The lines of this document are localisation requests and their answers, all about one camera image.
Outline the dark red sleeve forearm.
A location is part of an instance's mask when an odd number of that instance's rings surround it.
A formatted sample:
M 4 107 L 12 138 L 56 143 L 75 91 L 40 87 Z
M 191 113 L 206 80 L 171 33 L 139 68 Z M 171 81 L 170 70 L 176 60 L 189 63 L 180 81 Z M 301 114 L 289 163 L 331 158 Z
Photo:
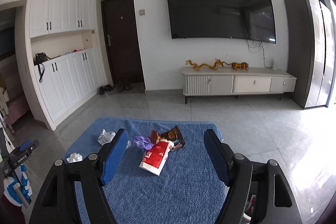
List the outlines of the dark red sleeve forearm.
M 12 204 L 4 194 L 1 196 L 1 223 L 26 223 L 22 206 Z

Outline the blue white gloved left hand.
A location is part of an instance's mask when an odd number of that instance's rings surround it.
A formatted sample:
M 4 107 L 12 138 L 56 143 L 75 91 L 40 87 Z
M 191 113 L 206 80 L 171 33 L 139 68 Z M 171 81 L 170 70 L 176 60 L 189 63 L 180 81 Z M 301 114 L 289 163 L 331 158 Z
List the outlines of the blue white gloved left hand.
M 33 194 L 32 188 L 30 186 L 29 179 L 26 174 L 27 168 L 21 165 L 20 168 L 15 170 L 15 174 L 18 172 L 18 178 L 14 176 L 9 176 L 3 180 L 4 195 L 15 206 L 21 207 L 23 202 L 20 199 L 17 191 L 20 190 L 22 196 L 25 199 L 30 200 Z

